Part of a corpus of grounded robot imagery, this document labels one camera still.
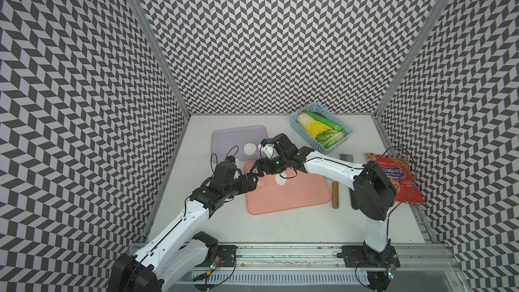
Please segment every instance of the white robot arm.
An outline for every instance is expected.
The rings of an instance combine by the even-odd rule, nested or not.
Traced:
[[[210,262],[215,257],[217,240],[204,232],[192,237],[195,231],[225,199],[253,191],[258,177],[278,174],[287,168],[323,175],[354,190],[359,208],[366,215],[366,258],[374,266],[386,262],[392,254],[387,238],[387,214],[396,190],[378,164],[354,164],[330,158],[312,148],[297,149],[285,134],[264,140],[262,146],[271,146],[276,153],[267,150],[269,158],[257,160],[251,171],[238,179],[234,179],[237,167],[232,157],[221,162],[213,176],[186,199],[185,209],[157,237],[133,256],[122,255],[117,259],[107,292],[167,291],[194,266]]]

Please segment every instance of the black cable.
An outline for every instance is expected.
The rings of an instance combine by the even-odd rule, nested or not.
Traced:
[[[211,154],[211,170],[213,171],[213,175],[214,175],[214,169],[213,169],[213,155],[214,155],[215,158],[217,159],[217,164],[218,164],[218,156],[217,156],[216,153]]]
[[[279,177],[284,178],[284,179],[295,178],[295,177],[297,176],[297,170],[294,170],[294,171],[295,171],[295,175],[292,176],[292,177],[283,177],[283,176],[281,175],[282,173],[279,174]]]
[[[189,198],[189,197],[187,197],[187,198],[184,200],[184,218],[186,217],[186,209],[187,209],[187,204],[186,204],[186,203],[187,203],[187,199],[188,199],[188,198]]]
[[[403,203],[403,202],[404,202],[404,201],[409,197],[409,195],[411,195],[412,190],[415,189],[415,186],[416,186],[416,180],[417,180],[417,178],[416,178],[416,167],[414,167],[414,160],[413,160],[413,158],[412,158],[412,154],[409,153],[409,150],[407,150],[407,148],[406,148],[406,147],[403,147],[403,146],[391,146],[391,147],[387,148],[386,151],[384,151],[384,153],[383,153],[383,154],[382,154],[382,155],[377,159],[377,161],[375,161],[375,163],[374,163],[373,165],[370,166],[370,168],[373,167],[376,163],[378,163],[378,162],[380,161],[380,159],[382,159],[382,158],[384,157],[384,155],[386,154],[386,152],[388,152],[389,149],[391,149],[391,148],[400,148],[400,149],[404,150],[404,151],[409,155],[409,159],[410,159],[409,162],[410,162],[410,164],[413,166],[413,167],[412,167],[412,170],[411,170],[411,166],[409,166],[409,173],[413,176],[413,179],[414,179],[414,180],[412,181],[412,187],[411,187],[411,190],[409,191],[409,193],[407,193],[407,195],[405,196],[405,198],[404,198],[403,200],[401,200],[401,201],[400,201],[400,202],[399,202],[399,203],[398,203],[398,204],[397,204],[397,205],[396,205],[396,206],[395,206],[395,207],[394,207],[394,208],[389,212],[389,214],[388,214],[388,216],[387,216],[387,218],[388,218],[388,225],[387,225],[387,227],[386,227],[386,238],[389,238],[389,217],[391,216],[391,213],[393,213],[393,211],[395,211],[395,210],[397,209],[397,207],[399,207],[400,204],[402,204],[402,203]]]
[[[369,288],[367,285],[365,285],[364,283],[362,283],[359,279],[359,277],[357,276],[357,269],[359,269],[359,266],[360,265],[369,265],[369,266],[372,266],[371,264],[369,263],[359,263],[357,264],[357,266],[355,267],[355,278],[357,279],[357,281],[359,281],[360,284],[362,284],[362,286],[364,286],[365,288]]]
[[[236,270],[236,263],[238,262],[238,260],[236,259],[236,255],[234,253],[231,253],[230,251],[227,251],[227,253],[230,253],[231,255],[234,255],[234,269],[232,270],[232,273],[230,273],[230,276],[227,276],[227,278],[225,280],[223,280],[222,282],[216,284],[215,286],[209,288],[209,289],[214,289],[215,287],[217,287],[218,285],[224,283],[225,281],[229,280],[230,277],[234,274],[234,271]]]
[[[261,148],[259,149],[259,153],[260,153],[260,154],[259,154],[259,157],[260,157],[261,159],[267,159],[267,160],[270,160],[270,159],[272,159],[272,157],[274,156],[274,152],[272,152],[272,155],[270,156],[270,158],[263,158],[263,156],[261,155]]]
[[[326,159],[324,157],[313,157],[312,159],[308,159],[308,160],[305,160],[303,161],[301,164],[299,164],[299,166],[297,166],[296,169],[299,169],[301,166],[303,166],[305,163],[309,162],[309,161],[312,161],[314,159],[323,159],[323,160],[327,160],[327,161],[331,161],[331,162],[334,162],[336,164],[339,164],[341,166],[345,166],[347,168],[351,168],[351,169],[356,169],[356,170],[363,170],[365,168],[355,168],[355,167],[351,167],[351,166],[348,166],[348,165],[344,165],[343,163],[339,162],[339,161],[336,161],[336,160],[332,160],[332,159]]]
[[[135,268],[133,269],[133,271],[131,272],[130,274],[130,277],[128,277],[128,281],[126,282],[126,285],[125,285],[125,288],[122,289],[122,292],[126,291],[126,288],[128,287],[128,284],[130,283],[131,281],[131,277],[133,276],[133,273],[135,273],[135,270],[138,269],[139,265],[142,265],[142,261],[144,261],[146,259],[146,257],[148,257],[148,255],[144,255],[144,257],[141,259],[141,261],[138,261],[137,258],[135,258],[135,260],[137,260],[138,264],[137,266],[135,266]]]
[[[238,153],[238,150],[240,149],[239,146],[234,146],[232,148],[229,149],[229,151],[227,152],[227,154],[225,155],[225,158],[229,157],[229,153],[232,151],[232,149],[236,148],[236,152],[232,155],[232,157],[234,157],[237,153]]]

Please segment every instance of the black and white patterned backdrop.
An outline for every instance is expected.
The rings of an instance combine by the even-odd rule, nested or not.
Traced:
[[[92,291],[184,116],[124,0],[0,0],[0,21],[0,290]]]
[[[382,118],[476,291],[519,284],[518,4],[451,0]]]
[[[140,0],[192,113],[372,112],[434,0]]]

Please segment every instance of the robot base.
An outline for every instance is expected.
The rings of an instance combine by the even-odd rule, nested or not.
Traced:
[[[370,284],[369,289],[373,291],[385,291],[391,282],[393,273],[390,267],[400,267],[400,261],[396,250],[390,243],[381,253],[369,248],[364,242],[362,245],[347,245],[341,247],[341,255],[337,255],[344,259],[344,264],[348,268],[360,267],[382,267],[386,271],[368,271],[367,279]]]

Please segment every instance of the white table surface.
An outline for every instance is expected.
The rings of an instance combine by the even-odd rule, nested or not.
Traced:
[[[384,146],[370,115],[338,115],[354,134],[329,154],[339,158],[340,153],[354,156],[356,163],[367,161],[367,152],[383,153]],[[211,176],[211,134],[214,130],[264,125],[267,135],[274,137],[285,133],[299,148],[309,146],[290,128],[287,115],[194,115],[165,187],[164,196],[148,239],[155,237],[184,208],[184,200]],[[240,161],[243,169],[245,161]],[[204,231],[220,242],[308,242],[348,243],[363,242],[365,216],[353,210],[349,190],[339,186],[340,207],[328,204],[297,208],[264,215],[251,215],[247,211],[245,195],[238,195],[226,203],[204,225]],[[424,238],[409,205],[402,203],[391,215],[389,237],[393,243],[424,243]]]

